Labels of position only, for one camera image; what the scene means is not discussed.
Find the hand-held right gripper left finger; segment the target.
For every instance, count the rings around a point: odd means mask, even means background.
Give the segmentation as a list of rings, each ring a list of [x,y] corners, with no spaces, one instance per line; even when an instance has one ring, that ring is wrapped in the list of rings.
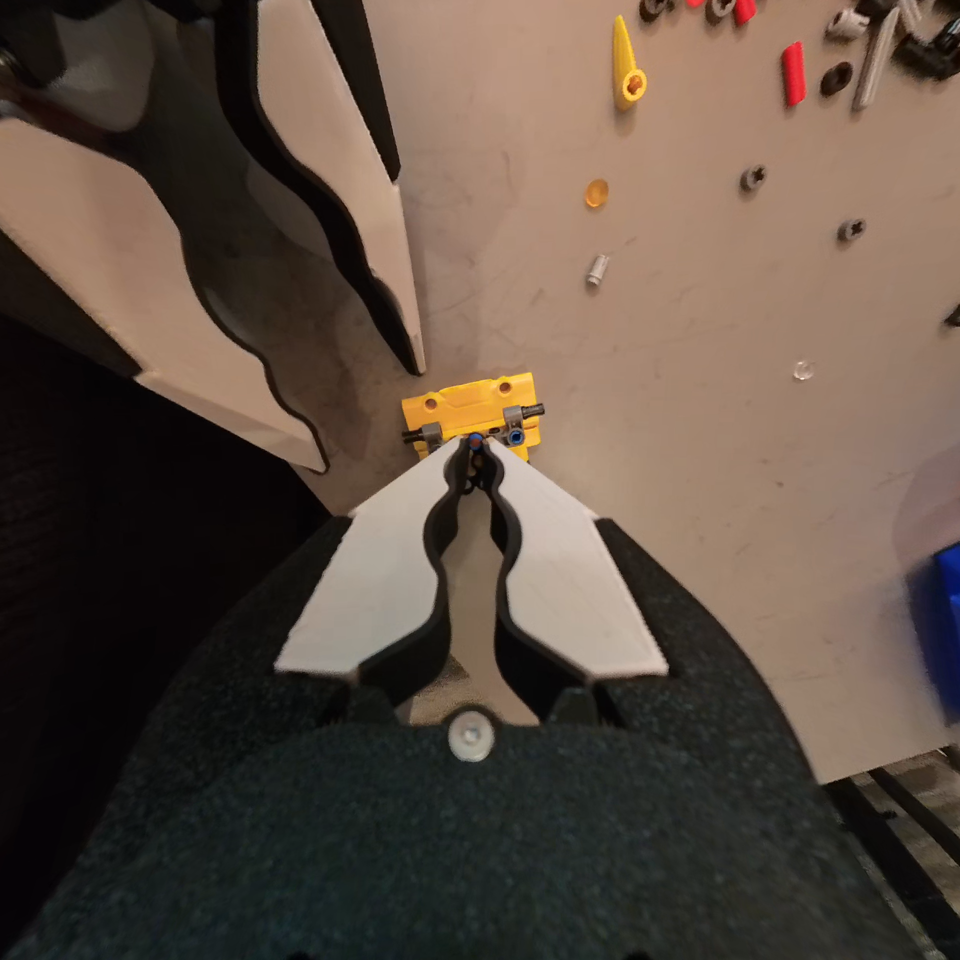
[[[360,679],[426,638],[448,610],[441,558],[469,460],[467,442],[450,439],[350,512],[276,671]]]

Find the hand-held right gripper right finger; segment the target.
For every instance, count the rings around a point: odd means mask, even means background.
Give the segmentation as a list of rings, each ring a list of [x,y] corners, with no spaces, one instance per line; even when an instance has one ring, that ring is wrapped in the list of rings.
[[[501,441],[486,445],[503,554],[494,649],[508,682],[666,676],[599,516]]]

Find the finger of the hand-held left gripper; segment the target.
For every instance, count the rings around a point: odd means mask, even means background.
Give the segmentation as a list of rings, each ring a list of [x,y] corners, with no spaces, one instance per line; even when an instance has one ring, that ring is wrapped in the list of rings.
[[[315,6],[259,2],[253,89],[334,263],[401,364],[426,352],[399,186],[392,180]]]
[[[141,386],[289,464],[328,469],[265,363],[210,317],[142,175],[26,122],[2,123],[1,167],[2,234],[136,364]]]

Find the small yellow toy brick assembly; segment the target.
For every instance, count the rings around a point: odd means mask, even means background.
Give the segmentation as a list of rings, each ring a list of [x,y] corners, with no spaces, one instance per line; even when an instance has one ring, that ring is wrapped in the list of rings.
[[[476,380],[403,399],[402,442],[421,459],[444,443],[479,436],[502,443],[520,459],[541,443],[545,406],[529,372]]]

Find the pile of toy building pieces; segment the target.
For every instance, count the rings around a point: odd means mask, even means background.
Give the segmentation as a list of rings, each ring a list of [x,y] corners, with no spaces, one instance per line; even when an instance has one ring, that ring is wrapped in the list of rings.
[[[942,84],[958,76],[958,2],[636,2],[637,17],[653,27],[677,8],[699,11],[706,27],[717,32],[724,23],[731,30],[746,34],[759,17],[774,13],[815,14],[825,9],[818,40],[836,51],[862,49],[858,62],[849,57],[828,66],[821,76],[810,77],[808,50],[811,44],[796,38],[784,44],[802,42],[807,81],[821,100],[831,100],[848,88],[853,89],[851,110],[861,113],[876,101],[888,65],[897,64],[908,76],[921,82]],[[781,54],[776,57],[779,98],[786,112]]]

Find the yellow tooth piece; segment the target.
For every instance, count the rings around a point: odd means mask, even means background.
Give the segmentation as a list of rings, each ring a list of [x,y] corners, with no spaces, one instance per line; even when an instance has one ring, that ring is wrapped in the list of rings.
[[[648,79],[638,66],[630,32],[622,15],[613,22],[611,36],[611,78],[614,106],[620,113],[630,111],[648,89]]]

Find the blue storage bin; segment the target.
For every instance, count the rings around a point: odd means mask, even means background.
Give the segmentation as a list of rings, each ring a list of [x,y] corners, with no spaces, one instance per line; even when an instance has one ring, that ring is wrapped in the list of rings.
[[[959,721],[959,543],[924,558],[906,578],[911,617],[945,722]]]

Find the red toy pin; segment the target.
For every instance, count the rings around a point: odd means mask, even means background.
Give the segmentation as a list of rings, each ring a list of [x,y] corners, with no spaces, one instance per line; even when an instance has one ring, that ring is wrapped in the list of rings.
[[[796,41],[786,46],[780,55],[784,106],[793,110],[808,95],[805,47]]]

